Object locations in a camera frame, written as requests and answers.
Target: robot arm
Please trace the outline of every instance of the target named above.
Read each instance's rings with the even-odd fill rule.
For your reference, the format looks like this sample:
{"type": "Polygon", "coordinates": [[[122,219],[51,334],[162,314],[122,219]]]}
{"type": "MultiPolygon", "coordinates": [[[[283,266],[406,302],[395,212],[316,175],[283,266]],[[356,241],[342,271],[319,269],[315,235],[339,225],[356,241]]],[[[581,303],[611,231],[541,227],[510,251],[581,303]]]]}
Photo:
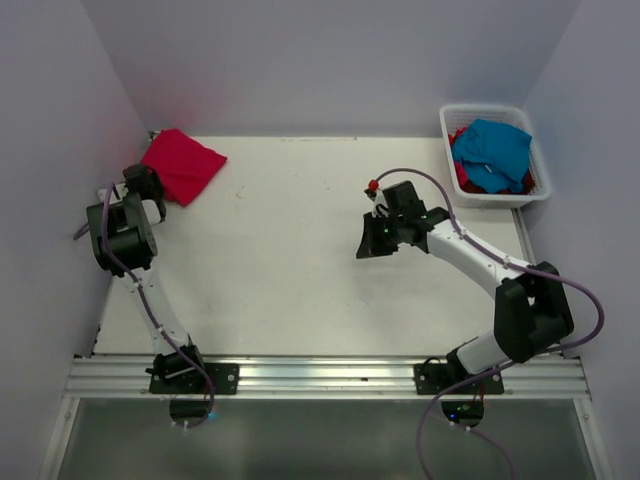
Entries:
{"type": "MultiPolygon", "coordinates": [[[[157,255],[157,246],[150,219],[158,223],[166,216],[162,185],[157,174],[140,164],[125,169],[123,173],[126,186],[110,202],[106,231],[102,225],[102,203],[88,207],[87,218],[98,264],[127,288],[149,331],[155,354],[153,368],[147,369],[151,375],[149,392],[168,395],[202,393],[205,377],[187,361],[189,359],[211,378],[216,394],[234,394],[238,365],[203,362],[198,348],[171,308],[155,272],[153,258],[157,255]],[[105,234],[113,254],[132,271],[136,282],[107,255],[103,242],[105,234]]],[[[172,417],[201,416],[202,403],[172,400],[172,417]]]]}
{"type": "MultiPolygon", "coordinates": [[[[495,300],[493,330],[473,338],[447,354],[447,384],[483,372],[508,360],[523,363],[573,331],[573,320],[562,285],[517,272],[485,256],[458,234],[443,208],[428,210],[411,182],[383,191],[366,190],[374,201],[364,215],[364,233],[357,258],[391,255],[408,243],[451,263],[495,300]]],[[[505,263],[529,266],[468,231],[465,235],[487,247],[505,263]]],[[[535,267],[557,270],[543,262],[535,267]]]]}

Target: laundry basket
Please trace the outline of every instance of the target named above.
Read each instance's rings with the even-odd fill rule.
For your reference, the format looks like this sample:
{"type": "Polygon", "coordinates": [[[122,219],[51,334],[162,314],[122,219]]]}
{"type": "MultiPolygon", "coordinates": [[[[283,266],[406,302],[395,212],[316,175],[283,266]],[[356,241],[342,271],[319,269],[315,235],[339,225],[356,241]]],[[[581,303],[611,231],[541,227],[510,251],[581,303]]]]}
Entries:
{"type": "Polygon", "coordinates": [[[449,172],[451,174],[451,184],[448,185],[449,188],[447,188],[447,190],[451,195],[451,201],[456,206],[471,208],[519,208],[533,201],[545,200],[551,194],[549,177],[544,166],[542,154],[538,148],[529,119],[522,110],[504,105],[445,105],[440,109],[440,125],[442,126],[442,137],[445,142],[447,163],[449,164],[449,172]],[[456,130],[462,127],[468,127],[478,118],[492,122],[508,123],[524,130],[533,137],[529,149],[529,171],[535,182],[535,187],[533,187],[528,195],[467,193],[460,188],[448,135],[455,135],[456,130]]]}

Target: red cloth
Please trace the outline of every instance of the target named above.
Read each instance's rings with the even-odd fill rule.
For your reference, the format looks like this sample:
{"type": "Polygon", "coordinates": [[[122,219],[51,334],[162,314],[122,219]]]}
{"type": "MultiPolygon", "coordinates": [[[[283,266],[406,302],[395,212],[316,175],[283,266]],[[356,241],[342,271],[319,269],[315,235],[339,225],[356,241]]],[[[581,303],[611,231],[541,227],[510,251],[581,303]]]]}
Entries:
{"type": "MultiPolygon", "coordinates": [[[[531,176],[531,170],[527,170],[526,175],[522,179],[522,191],[518,192],[517,195],[528,195],[533,187],[536,186],[536,182],[531,176]]],[[[467,182],[465,184],[460,184],[460,188],[467,193],[487,193],[484,188],[478,187],[475,183],[467,182]]],[[[513,195],[514,193],[509,189],[500,190],[498,195],[513,195]]]]}
{"type": "Polygon", "coordinates": [[[158,173],[167,200],[186,207],[226,161],[174,128],[160,132],[140,162],[158,173]]]}
{"type": "Polygon", "coordinates": [[[456,177],[458,177],[458,184],[462,187],[469,182],[469,176],[467,172],[464,171],[464,167],[460,162],[453,162],[454,167],[456,167],[456,177]]]}
{"type": "Polygon", "coordinates": [[[458,130],[456,130],[456,134],[455,135],[449,134],[449,146],[453,147],[453,144],[458,139],[458,137],[460,135],[462,135],[466,131],[467,131],[467,127],[462,127],[462,128],[459,128],[458,130]]]}

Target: blue towel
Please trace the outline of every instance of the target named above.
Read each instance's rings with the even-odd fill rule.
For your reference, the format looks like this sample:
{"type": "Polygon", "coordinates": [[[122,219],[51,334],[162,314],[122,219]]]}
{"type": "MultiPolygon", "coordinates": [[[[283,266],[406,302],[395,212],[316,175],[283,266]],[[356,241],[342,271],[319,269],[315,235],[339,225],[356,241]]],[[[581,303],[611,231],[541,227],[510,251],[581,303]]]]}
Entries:
{"type": "Polygon", "coordinates": [[[475,120],[453,144],[453,158],[487,193],[522,191],[529,169],[531,135],[506,123],[475,120]]]}

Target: white wall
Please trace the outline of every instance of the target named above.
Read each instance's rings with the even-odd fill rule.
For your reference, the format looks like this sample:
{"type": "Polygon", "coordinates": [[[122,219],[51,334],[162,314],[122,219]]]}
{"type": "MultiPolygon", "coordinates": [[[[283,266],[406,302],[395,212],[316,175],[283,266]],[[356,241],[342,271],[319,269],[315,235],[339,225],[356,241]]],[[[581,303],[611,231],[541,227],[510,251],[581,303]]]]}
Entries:
{"type": "Polygon", "coordinates": [[[0,64],[0,477],[32,479],[108,282],[71,235],[146,135],[77,0],[4,1],[0,64]]]}
{"type": "Polygon", "coordinates": [[[147,129],[437,135],[524,102],[579,0],[83,0],[147,129]]]}
{"type": "MultiPolygon", "coordinates": [[[[526,102],[555,187],[527,225],[536,255],[604,302],[605,329],[579,353],[620,479],[640,472],[638,18],[635,0],[583,0],[526,102]]],[[[594,310],[572,300],[586,333],[594,310]]]]}

